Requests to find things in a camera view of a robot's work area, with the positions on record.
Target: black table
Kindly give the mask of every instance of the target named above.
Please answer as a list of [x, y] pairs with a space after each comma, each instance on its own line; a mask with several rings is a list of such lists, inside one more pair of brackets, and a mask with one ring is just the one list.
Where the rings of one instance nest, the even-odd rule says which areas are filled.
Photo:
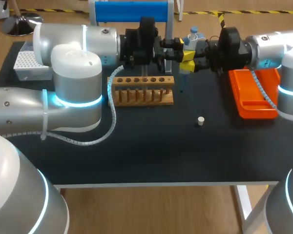
[[[0, 72], [0, 87], [54, 90], [52, 81], [18, 81], [13, 65], [22, 42], [15, 42]], [[113, 69], [104, 69], [103, 77]], [[123, 71], [120, 76], [137, 75]], [[150, 75], [158, 75], [149, 67]], [[178, 74], [173, 63], [172, 74]], [[228, 77], [211, 71], [192, 74], [185, 92], [175, 77], [174, 105], [116, 108], [117, 124], [104, 142], [80, 147], [57, 139], [18, 136], [10, 141], [53, 184], [123, 184], [170, 182], [279, 181], [293, 167], [293, 122], [241, 121], [228, 86]], [[76, 140], [93, 140], [110, 127], [110, 108], [93, 131], [63, 133]], [[204, 125], [195, 127], [199, 116]]]

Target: orange tray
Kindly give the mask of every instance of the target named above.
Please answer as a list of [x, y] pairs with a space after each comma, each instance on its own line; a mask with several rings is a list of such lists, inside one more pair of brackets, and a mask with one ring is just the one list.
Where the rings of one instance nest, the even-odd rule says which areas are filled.
[[[280, 76], [276, 69], [255, 71], [266, 94], [277, 105]], [[278, 113], [264, 99], [249, 70], [229, 71], [231, 87], [242, 118], [276, 118]]]

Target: robotic arm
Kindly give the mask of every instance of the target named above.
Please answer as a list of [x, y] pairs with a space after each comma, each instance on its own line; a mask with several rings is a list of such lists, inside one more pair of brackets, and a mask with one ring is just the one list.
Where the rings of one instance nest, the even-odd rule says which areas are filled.
[[[182, 62], [188, 58], [179, 38], [160, 40], [154, 48], [156, 59], [171, 59]], [[164, 52], [160, 46], [174, 48]], [[189, 63], [189, 69], [197, 72], [211, 69], [214, 72], [243, 69], [261, 70], [281, 67], [281, 82], [278, 88], [277, 111], [283, 118], [293, 121], [293, 31], [249, 36], [241, 39], [235, 27], [223, 28], [218, 41], [207, 40], [203, 51], [195, 51], [188, 59], [205, 58], [206, 61]]]
[[203, 51], [184, 50], [179, 38], [158, 36], [154, 19], [142, 18], [138, 29], [119, 35], [114, 28], [41, 24], [34, 32], [34, 51], [40, 64], [52, 66], [55, 92], [0, 88], [0, 134], [26, 131], [89, 131], [101, 120], [102, 66], [125, 68], [164, 60], [189, 62], [191, 71], [222, 72], [282, 65], [278, 112], [293, 120], [293, 31], [241, 39], [236, 28], [224, 28], [218, 41], [207, 40]]

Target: wooden test tube rack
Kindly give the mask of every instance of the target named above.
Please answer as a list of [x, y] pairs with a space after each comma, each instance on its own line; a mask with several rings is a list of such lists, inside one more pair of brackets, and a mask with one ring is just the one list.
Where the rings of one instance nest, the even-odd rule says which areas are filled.
[[115, 106], [173, 105], [174, 77], [115, 77], [112, 95]]

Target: blue bar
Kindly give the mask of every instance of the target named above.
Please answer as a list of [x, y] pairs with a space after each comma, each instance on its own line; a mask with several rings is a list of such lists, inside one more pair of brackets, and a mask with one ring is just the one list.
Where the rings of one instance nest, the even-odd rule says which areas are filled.
[[97, 22], [140, 22], [142, 16], [167, 22], [167, 1], [96, 1]]

